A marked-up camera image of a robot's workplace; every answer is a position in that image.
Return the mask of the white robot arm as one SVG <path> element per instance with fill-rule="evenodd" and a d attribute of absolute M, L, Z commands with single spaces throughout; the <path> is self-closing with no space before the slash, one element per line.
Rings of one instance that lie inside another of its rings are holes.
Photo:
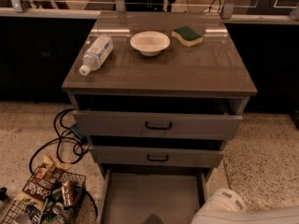
<path fill-rule="evenodd" d="M 191 224 L 299 224 L 299 207 L 248 212 L 231 189 L 217 189 L 198 210 Z"/>

